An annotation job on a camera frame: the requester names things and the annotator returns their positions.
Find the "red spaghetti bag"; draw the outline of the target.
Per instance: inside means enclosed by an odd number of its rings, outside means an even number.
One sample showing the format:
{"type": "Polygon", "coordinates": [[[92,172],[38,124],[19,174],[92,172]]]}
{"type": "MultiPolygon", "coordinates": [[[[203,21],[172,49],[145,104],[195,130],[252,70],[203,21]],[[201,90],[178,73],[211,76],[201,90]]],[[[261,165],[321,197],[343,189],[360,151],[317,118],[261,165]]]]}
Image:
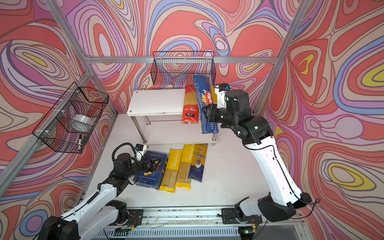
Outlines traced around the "red spaghetti bag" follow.
{"type": "Polygon", "coordinates": [[[198,124],[199,106],[196,89],[193,85],[186,85],[182,124],[198,124]]]}

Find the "blue Barilla spaghetti box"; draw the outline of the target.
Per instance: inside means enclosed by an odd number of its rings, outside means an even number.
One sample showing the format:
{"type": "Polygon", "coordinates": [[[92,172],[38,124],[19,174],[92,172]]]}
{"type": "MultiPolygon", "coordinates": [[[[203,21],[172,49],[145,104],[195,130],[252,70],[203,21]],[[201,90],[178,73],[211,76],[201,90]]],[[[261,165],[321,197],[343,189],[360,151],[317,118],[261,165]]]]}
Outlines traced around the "blue Barilla spaghetti box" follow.
{"type": "Polygon", "coordinates": [[[198,101],[202,134],[217,134],[219,132],[217,124],[208,122],[203,112],[204,107],[214,103],[209,78],[205,75],[195,74],[193,83],[198,101]]]}

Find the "yellow pastatime spaghetti bag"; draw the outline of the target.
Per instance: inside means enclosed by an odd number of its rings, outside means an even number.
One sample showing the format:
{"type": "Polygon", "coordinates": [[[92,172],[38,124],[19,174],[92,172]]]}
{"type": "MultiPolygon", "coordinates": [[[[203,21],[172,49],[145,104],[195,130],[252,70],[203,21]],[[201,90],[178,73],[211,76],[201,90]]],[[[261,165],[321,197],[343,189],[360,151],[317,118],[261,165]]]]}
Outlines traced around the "yellow pastatime spaghetti bag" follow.
{"type": "Polygon", "coordinates": [[[194,157],[195,144],[184,145],[183,154],[180,162],[178,177],[176,180],[176,187],[191,189],[191,180],[189,179],[189,172],[191,168],[191,162],[194,157]]]}
{"type": "Polygon", "coordinates": [[[160,185],[159,190],[174,193],[176,189],[176,180],[179,173],[180,163],[183,155],[183,149],[170,149],[168,163],[160,185]]]}

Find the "dark blue spaghetti bag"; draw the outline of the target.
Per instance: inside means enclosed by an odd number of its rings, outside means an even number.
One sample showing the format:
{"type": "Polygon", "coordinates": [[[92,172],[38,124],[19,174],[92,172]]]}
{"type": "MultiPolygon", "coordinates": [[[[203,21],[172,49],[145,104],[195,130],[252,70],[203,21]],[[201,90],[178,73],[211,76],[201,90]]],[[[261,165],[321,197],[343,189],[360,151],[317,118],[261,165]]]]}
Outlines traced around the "dark blue spaghetti bag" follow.
{"type": "Polygon", "coordinates": [[[189,172],[189,179],[200,182],[200,183],[203,181],[207,151],[208,151],[208,144],[195,145],[193,158],[191,161],[190,172],[189,172]]]}

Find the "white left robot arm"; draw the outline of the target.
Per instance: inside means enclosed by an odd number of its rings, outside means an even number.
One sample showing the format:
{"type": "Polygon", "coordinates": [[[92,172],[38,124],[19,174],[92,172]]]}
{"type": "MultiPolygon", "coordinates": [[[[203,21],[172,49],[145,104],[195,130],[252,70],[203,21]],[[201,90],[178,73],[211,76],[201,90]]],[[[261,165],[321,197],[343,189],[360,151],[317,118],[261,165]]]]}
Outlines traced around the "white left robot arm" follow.
{"type": "Polygon", "coordinates": [[[140,172],[155,172],[160,158],[142,154],[143,145],[123,143],[112,152],[113,169],[97,190],[59,217],[51,216],[35,236],[37,240],[91,240],[110,224],[123,226],[130,218],[127,204],[117,197],[140,172]]]}

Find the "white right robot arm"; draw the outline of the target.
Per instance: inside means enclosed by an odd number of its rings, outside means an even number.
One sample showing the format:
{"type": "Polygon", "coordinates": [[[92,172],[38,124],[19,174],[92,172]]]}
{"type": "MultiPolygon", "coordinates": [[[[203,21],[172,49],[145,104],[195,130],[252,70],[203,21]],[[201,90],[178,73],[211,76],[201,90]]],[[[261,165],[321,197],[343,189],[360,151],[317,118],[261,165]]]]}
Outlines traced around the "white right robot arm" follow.
{"type": "Polygon", "coordinates": [[[268,121],[252,115],[249,95],[245,91],[219,86],[215,92],[217,103],[203,107],[206,120],[231,129],[242,140],[259,164],[270,190],[262,198],[246,197],[236,203],[239,217],[263,215],[270,222],[290,219],[297,209],[309,205],[312,198],[300,190],[289,174],[268,121]]]}

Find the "white two-tier shelf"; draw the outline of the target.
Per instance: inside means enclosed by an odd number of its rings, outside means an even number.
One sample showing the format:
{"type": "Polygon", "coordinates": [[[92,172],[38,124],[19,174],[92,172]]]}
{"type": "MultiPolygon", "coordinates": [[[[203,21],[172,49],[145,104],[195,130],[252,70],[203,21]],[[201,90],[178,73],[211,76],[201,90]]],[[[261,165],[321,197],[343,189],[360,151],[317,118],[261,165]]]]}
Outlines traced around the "white two-tier shelf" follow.
{"type": "Polygon", "coordinates": [[[200,125],[181,122],[184,89],[142,90],[133,93],[127,116],[145,145],[211,144],[217,134],[202,134],[200,125]]]}

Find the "blue Barilla rigatoni box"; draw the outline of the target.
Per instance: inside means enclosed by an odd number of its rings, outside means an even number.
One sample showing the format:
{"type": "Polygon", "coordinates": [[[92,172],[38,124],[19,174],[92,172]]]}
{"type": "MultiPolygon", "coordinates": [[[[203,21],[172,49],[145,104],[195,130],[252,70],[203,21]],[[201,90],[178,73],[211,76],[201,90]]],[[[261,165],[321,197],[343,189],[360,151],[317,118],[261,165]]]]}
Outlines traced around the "blue Barilla rigatoni box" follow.
{"type": "Polygon", "coordinates": [[[159,164],[154,172],[140,172],[134,177],[134,183],[137,186],[159,190],[165,169],[168,162],[168,155],[164,153],[146,151],[145,160],[148,162],[154,160],[159,164]]]}

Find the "silver tape roll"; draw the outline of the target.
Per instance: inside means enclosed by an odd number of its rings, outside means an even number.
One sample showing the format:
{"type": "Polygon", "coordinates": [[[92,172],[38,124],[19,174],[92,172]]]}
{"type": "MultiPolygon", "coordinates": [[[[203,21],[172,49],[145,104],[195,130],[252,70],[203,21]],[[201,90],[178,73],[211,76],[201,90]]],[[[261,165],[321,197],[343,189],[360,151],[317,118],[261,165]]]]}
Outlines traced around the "silver tape roll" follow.
{"type": "Polygon", "coordinates": [[[74,132],[86,134],[92,130],[94,121],[87,116],[76,114],[71,118],[69,125],[74,132]]]}

